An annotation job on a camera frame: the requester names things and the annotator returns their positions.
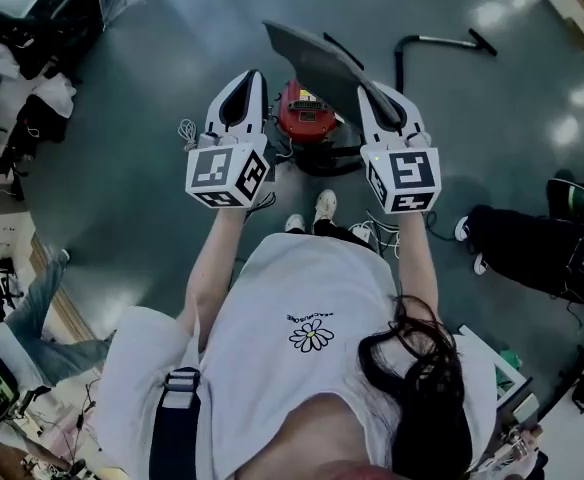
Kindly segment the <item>black bag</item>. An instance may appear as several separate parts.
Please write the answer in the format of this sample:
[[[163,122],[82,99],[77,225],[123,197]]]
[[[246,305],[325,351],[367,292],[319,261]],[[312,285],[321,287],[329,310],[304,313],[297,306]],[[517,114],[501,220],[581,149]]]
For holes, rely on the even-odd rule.
[[[68,121],[42,98],[31,94],[17,115],[15,129],[38,142],[61,143],[65,139]]]

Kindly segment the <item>person's right white shoe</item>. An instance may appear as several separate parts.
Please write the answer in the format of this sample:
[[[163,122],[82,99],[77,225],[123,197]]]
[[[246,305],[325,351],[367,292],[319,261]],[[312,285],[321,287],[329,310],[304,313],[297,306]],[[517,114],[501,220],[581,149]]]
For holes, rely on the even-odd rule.
[[[333,190],[323,190],[316,199],[313,224],[319,221],[332,222],[337,209],[337,197]]]

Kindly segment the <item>dark desk with white edge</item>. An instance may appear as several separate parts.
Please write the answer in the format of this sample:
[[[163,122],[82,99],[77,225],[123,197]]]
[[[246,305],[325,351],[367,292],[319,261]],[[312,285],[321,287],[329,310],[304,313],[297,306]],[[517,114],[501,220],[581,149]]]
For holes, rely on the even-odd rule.
[[[497,414],[505,424],[524,424],[534,417],[539,409],[539,402],[532,391],[532,377],[524,375],[509,366],[490,345],[479,337],[467,325],[458,329],[459,333],[468,338],[491,362],[495,370],[497,393]],[[508,385],[499,385],[497,370],[500,369],[511,381]]]

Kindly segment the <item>person's left forearm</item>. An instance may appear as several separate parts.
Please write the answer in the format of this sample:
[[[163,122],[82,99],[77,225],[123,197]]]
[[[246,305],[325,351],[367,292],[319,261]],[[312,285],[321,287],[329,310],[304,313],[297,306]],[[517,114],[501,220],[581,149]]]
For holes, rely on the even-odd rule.
[[[186,332],[199,329],[198,351],[203,352],[228,295],[245,223],[244,209],[220,209],[189,275],[184,309],[177,318]]]

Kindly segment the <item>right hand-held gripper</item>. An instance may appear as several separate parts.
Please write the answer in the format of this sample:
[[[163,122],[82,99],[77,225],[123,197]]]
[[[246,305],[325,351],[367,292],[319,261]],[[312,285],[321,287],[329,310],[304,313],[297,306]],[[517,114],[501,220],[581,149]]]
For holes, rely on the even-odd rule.
[[[378,144],[361,148],[366,179],[386,214],[430,211],[441,193],[438,149],[424,132],[425,125],[416,105],[396,89],[380,82],[374,84],[400,115],[402,136],[411,136],[397,145],[382,145],[388,143],[392,134],[378,124],[374,100],[360,85],[357,97],[364,140],[366,144]]]

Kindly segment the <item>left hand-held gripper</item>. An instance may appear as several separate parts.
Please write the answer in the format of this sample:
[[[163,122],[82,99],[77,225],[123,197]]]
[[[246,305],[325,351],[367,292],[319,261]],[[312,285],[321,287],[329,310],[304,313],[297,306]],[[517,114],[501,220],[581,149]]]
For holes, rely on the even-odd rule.
[[[248,70],[231,80],[208,108],[206,131],[231,128],[240,135],[226,134],[220,145],[189,152],[186,193],[211,209],[251,208],[270,171],[264,156],[268,139],[261,133],[266,117],[261,72]]]

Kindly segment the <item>person's neck and chin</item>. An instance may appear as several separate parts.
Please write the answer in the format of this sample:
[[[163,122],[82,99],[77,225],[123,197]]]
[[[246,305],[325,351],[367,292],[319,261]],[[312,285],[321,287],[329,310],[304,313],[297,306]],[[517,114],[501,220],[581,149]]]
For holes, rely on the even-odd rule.
[[[293,410],[253,465],[264,480],[401,480],[371,463],[362,425],[333,394]]]

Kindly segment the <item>black striped trousers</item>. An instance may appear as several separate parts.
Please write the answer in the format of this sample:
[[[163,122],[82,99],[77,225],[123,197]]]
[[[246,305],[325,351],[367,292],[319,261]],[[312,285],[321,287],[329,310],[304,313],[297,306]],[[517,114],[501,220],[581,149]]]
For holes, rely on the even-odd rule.
[[[361,244],[361,240],[348,229],[336,225],[329,218],[321,218],[313,224],[313,234],[330,237],[350,243]]]

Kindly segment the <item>person's right forearm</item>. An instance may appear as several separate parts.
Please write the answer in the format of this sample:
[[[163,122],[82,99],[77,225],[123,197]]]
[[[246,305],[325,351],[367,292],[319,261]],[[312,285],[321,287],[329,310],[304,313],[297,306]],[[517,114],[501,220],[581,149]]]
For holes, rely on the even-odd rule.
[[[407,317],[440,326],[438,283],[423,216],[401,214],[398,225],[400,305]]]

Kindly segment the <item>green plastic box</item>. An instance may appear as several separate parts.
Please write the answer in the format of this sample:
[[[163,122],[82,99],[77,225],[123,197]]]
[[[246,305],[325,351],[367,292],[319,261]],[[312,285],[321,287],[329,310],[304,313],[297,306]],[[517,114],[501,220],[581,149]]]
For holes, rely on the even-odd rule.
[[[499,353],[500,357],[512,368],[519,371],[522,366],[522,360],[518,354],[512,349],[503,349]],[[503,373],[502,370],[497,370],[497,382],[499,385],[511,384],[511,381]]]

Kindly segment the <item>red vacuum cleaner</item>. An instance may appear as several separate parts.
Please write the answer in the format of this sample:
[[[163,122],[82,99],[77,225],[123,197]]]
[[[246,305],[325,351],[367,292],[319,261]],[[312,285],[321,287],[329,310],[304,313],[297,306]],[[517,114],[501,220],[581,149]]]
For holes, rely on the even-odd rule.
[[[270,106],[270,118],[287,148],[279,163],[292,161],[315,177],[336,177],[363,168],[362,135],[326,102],[293,78]]]

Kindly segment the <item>white bag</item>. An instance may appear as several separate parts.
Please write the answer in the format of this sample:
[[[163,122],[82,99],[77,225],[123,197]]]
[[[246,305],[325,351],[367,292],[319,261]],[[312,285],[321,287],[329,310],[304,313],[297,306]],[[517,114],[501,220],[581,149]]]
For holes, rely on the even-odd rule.
[[[34,96],[40,98],[47,106],[66,120],[73,113],[73,98],[76,93],[77,90],[62,73],[57,73],[49,79],[44,78],[32,91]]]

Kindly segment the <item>grey vacuum bag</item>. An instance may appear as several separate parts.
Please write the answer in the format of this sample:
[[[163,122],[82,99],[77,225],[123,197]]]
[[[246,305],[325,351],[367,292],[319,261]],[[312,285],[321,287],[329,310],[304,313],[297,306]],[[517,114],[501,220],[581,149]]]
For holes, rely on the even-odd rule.
[[[363,120],[358,99],[362,88],[392,125],[401,118],[388,98],[347,53],[325,39],[283,24],[265,20],[272,48],[293,66],[300,84],[325,101],[358,130]]]

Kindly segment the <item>white flower print t-shirt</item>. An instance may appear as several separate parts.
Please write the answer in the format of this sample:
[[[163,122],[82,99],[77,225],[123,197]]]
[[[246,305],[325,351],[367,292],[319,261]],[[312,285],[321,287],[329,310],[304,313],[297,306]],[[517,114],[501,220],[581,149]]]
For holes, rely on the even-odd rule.
[[[369,249],[279,233],[198,334],[137,307],[98,391],[100,446],[130,480],[264,480],[254,459],[320,394],[345,401],[371,463],[401,480],[463,480],[495,420],[494,376],[464,339],[407,317],[399,273]]]

